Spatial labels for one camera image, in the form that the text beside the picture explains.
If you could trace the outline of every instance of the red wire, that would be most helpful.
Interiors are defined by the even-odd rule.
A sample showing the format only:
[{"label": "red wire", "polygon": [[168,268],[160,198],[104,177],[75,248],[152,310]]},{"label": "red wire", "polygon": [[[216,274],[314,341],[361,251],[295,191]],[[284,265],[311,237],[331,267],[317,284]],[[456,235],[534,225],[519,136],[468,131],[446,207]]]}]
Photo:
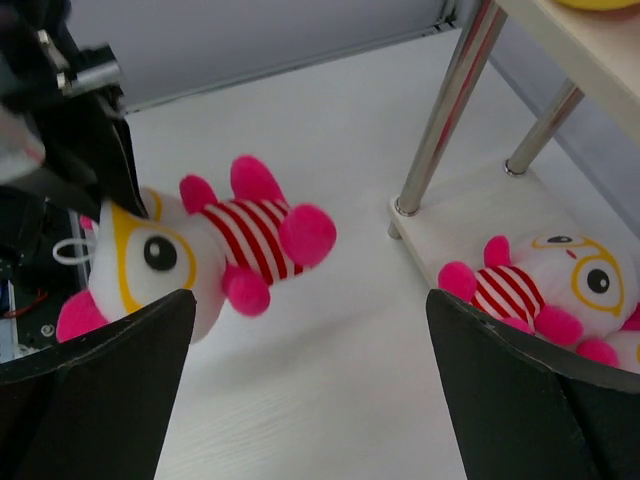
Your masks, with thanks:
[{"label": "red wire", "polygon": [[2,318],[18,318],[19,316],[31,311],[36,305],[46,300],[48,296],[48,292],[43,292],[42,290],[38,289],[38,297],[33,302],[31,302],[31,305],[7,312],[2,316]]}]

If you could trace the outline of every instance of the plush toy eye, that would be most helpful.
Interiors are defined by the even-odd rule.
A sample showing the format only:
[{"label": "plush toy eye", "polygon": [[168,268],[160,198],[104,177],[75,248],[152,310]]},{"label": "plush toy eye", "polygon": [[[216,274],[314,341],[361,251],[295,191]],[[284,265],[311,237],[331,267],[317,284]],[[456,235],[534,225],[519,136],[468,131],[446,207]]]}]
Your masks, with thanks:
[{"label": "plush toy eye", "polygon": [[566,235],[558,235],[556,237],[551,237],[547,240],[549,243],[572,243],[573,238],[567,237]]},{"label": "plush toy eye", "polygon": [[147,305],[181,288],[191,288],[193,253],[168,229],[137,228],[127,239],[126,283],[131,297]]},{"label": "plush toy eye", "polygon": [[151,269],[166,272],[176,266],[178,252],[165,237],[154,235],[144,243],[144,261]]},{"label": "plush toy eye", "polygon": [[606,272],[599,268],[594,268],[587,274],[587,285],[589,285],[589,288],[593,293],[607,293],[607,290],[609,290],[609,286],[611,285],[611,280]]},{"label": "plush toy eye", "polygon": [[589,260],[578,273],[578,291],[593,305],[614,308],[622,296],[621,279],[615,268],[602,258]]}]

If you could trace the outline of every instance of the red striped shirt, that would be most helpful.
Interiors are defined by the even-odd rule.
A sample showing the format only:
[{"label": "red striped shirt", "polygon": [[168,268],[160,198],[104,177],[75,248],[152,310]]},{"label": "red striped shirt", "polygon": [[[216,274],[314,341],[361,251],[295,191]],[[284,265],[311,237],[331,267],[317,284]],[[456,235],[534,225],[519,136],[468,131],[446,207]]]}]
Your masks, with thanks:
[{"label": "red striped shirt", "polygon": [[223,237],[227,261],[260,273],[272,285],[305,271],[287,257],[278,238],[289,211],[282,201],[229,200],[208,205],[202,214]]},{"label": "red striped shirt", "polygon": [[514,266],[486,267],[476,272],[476,280],[474,307],[499,320],[520,318],[533,328],[544,299],[529,275]]}]

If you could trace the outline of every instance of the pink and white plush toy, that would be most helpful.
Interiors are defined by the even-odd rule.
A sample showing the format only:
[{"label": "pink and white plush toy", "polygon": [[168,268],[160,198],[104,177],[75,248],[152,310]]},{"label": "pink and white plush toy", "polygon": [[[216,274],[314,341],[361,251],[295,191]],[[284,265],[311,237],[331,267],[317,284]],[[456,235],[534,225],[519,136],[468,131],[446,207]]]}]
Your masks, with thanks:
[{"label": "pink and white plush toy", "polygon": [[640,374],[640,314],[636,312],[620,330],[597,342],[585,342],[581,353],[594,361],[610,359],[609,365]]},{"label": "pink and white plush toy", "polygon": [[439,288],[514,328],[625,368],[615,332],[640,318],[640,287],[626,252],[573,235],[530,239],[512,252],[509,240],[496,236],[484,263],[478,271],[445,265]]},{"label": "pink and white plush toy", "polygon": [[181,182],[181,199],[144,189],[149,219],[105,202],[88,289],[62,308],[58,340],[188,289],[197,301],[195,342],[213,327],[226,299],[238,312],[258,316],[270,304],[271,285],[315,267],[332,250],[336,228],[329,216],[309,204],[291,207],[258,159],[233,163],[231,187],[235,198],[225,201],[193,175]]}]

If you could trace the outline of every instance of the pink plush hand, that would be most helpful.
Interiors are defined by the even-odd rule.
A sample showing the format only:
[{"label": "pink plush hand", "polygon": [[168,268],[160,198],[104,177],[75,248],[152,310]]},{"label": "pink plush hand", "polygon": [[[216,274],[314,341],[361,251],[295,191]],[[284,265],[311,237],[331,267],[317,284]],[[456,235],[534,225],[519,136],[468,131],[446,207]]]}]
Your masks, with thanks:
[{"label": "pink plush hand", "polygon": [[446,264],[438,274],[438,288],[470,302],[476,293],[478,281],[471,268],[463,262]]},{"label": "pink plush hand", "polygon": [[576,353],[588,358],[589,360],[593,360],[594,362],[602,363],[610,367],[618,368],[620,366],[618,353],[611,345],[600,338],[585,340],[578,345]]},{"label": "pink plush hand", "polygon": [[624,322],[624,325],[620,330],[627,331],[640,331],[640,303],[636,306],[636,309],[633,313],[627,318],[627,321]]},{"label": "pink plush hand", "polygon": [[529,326],[529,324],[524,320],[522,320],[521,318],[515,318],[515,317],[503,318],[502,322],[506,323],[512,328],[515,328],[516,330],[520,330],[521,332],[528,333],[529,335],[533,335],[535,333],[533,329]]},{"label": "pink plush hand", "polygon": [[584,332],[576,317],[560,307],[546,305],[534,320],[535,329],[551,343],[561,347],[573,345]]},{"label": "pink plush hand", "polygon": [[56,338],[66,342],[107,325],[88,290],[76,293],[62,306],[58,317]]},{"label": "pink plush hand", "polygon": [[298,205],[283,220],[278,235],[282,249],[297,265],[315,267],[336,243],[336,226],[314,205]]},{"label": "pink plush hand", "polygon": [[187,175],[180,182],[180,198],[189,215],[200,213],[207,205],[215,205],[218,198],[211,185],[196,175]]},{"label": "pink plush hand", "polygon": [[486,267],[502,267],[511,265],[511,247],[504,235],[493,237],[484,247],[484,265]]},{"label": "pink plush hand", "polygon": [[222,291],[233,308],[247,317],[264,313],[271,303],[267,282],[253,270],[228,266],[222,278]]}]

